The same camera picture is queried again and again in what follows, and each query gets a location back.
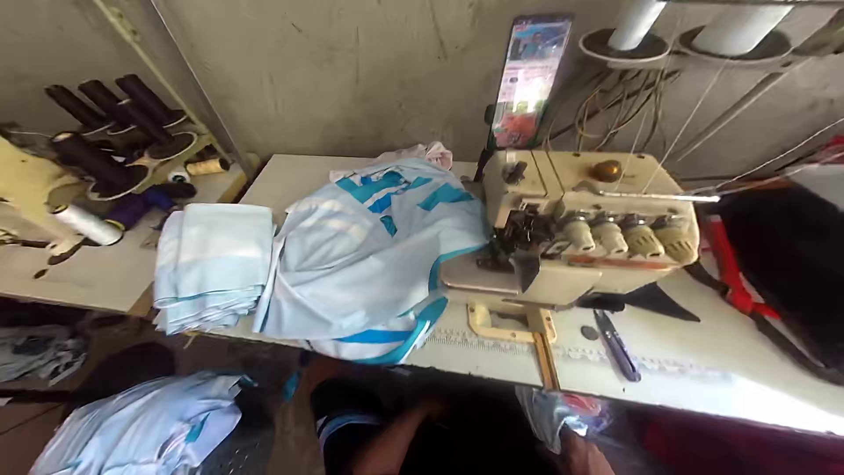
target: wall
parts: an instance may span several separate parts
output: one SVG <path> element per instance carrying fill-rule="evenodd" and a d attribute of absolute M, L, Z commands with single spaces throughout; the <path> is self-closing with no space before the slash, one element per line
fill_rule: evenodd
<path fill-rule="evenodd" d="M 170 76 L 182 82 L 180 92 L 204 103 L 151 5 L 112 1 L 126 9 L 149 42 L 160 43 L 156 46 L 164 52 L 162 62 Z M 262 156 L 375 156 L 439 139 L 457 159 L 469 161 L 476 160 L 485 142 L 484 107 L 495 100 L 513 17 L 574 12 L 565 70 L 576 72 L 583 64 L 577 38 L 612 25 L 621 4 L 621 0 L 153 1 L 210 103 L 243 150 Z M 50 131 L 66 128 L 72 119 L 56 113 L 42 96 L 43 85 L 76 84 L 141 68 L 87 0 L 11 3 L 11 14 L 0 19 L 0 40 L 12 52 L 3 59 L 4 116 Z M 657 32 L 669 37 L 676 30 L 702 25 L 717 10 L 670 4 L 657 22 Z M 831 13 L 828 8 L 795 10 L 782 28 L 797 43 Z M 669 142 L 714 71 L 689 71 L 668 90 L 663 128 Z M 844 63 L 838 57 L 800 69 L 695 154 L 669 165 L 684 176 L 713 175 L 775 155 L 844 113 L 844 85 L 836 80 L 842 72 Z M 760 76 L 725 70 L 679 145 Z M 564 107 L 558 123 L 571 120 L 572 104 L 582 97 L 581 90 L 564 87 L 571 104 Z M 213 116 L 211 111 L 205 115 Z M 222 129 L 220 123 L 214 126 Z M 621 134 L 614 146 L 628 150 L 632 134 Z M 570 147 L 565 136 L 555 141 L 556 149 Z M 660 149 L 655 140 L 649 151 L 659 155 Z"/>
<path fill-rule="evenodd" d="M 152 4 L 131 0 L 110 4 L 127 14 L 141 31 L 144 48 L 179 95 L 231 148 Z M 0 122 L 16 122 L 45 134 L 75 129 L 78 123 L 44 94 L 44 87 L 59 84 L 75 91 L 79 83 L 100 79 L 120 96 L 113 80 L 129 73 L 140 75 L 165 101 L 176 105 L 90 0 L 5 2 L 0 7 L 0 45 Z"/>

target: brass knob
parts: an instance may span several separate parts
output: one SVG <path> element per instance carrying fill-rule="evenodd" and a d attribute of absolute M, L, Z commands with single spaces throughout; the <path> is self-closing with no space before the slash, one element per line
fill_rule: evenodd
<path fill-rule="evenodd" d="M 621 178 L 621 162 L 606 160 L 592 166 L 592 178 L 599 182 L 612 183 Z"/>

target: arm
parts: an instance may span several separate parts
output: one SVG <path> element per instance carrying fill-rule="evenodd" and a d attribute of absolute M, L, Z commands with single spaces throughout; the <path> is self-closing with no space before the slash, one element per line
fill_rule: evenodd
<path fill-rule="evenodd" d="M 398 475 L 411 440 L 425 418 L 433 413 L 428 406 L 402 413 L 359 454 L 352 468 L 354 475 Z"/>
<path fill-rule="evenodd" d="M 571 475 L 614 475 L 598 446 L 563 428 L 560 438 Z"/>

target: smartphone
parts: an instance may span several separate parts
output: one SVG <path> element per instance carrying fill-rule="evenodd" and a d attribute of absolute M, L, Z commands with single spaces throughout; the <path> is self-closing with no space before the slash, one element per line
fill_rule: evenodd
<path fill-rule="evenodd" d="M 533 142 L 573 19 L 572 14 L 541 14 L 513 20 L 492 121 L 495 148 Z"/>

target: clothing pile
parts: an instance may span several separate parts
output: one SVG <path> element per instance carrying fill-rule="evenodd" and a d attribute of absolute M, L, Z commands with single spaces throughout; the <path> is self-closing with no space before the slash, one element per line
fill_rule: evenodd
<path fill-rule="evenodd" d="M 86 346 L 67 326 L 0 328 L 0 382 L 31 374 L 54 385 L 82 366 Z"/>
<path fill-rule="evenodd" d="M 273 231 L 263 206 L 191 204 L 170 215 L 155 263 L 159 330 L 232 326 L 251 312 L 267 283 Z"/>
<path fill-rule="evenodd" d="M 73 411 L 30 475 L 187 473 L 241 419 L 240 376 L 201 372 L 147 381 Z"/>
<path fill-rule="evenodd" d="M 487 243 L 484 207 L 420 158 L 331 179 L 287 209 L 252 330 L 336 358 L 401 363 L 447 305 L 441 262 Z"/>
<path fill-rule="evenodd" d="M 445 168 L 442 144 L 373 163 L 331 172 L 287 209 L 275 238 L 258 206 L 174 213 L 155 272 L 159 327 L 234 325 L 254 308 L 255 332 L 335 358 L 401 363 L 448 303 L 441 262 L 483 247 L 488 230 L 483 204 Z"/>

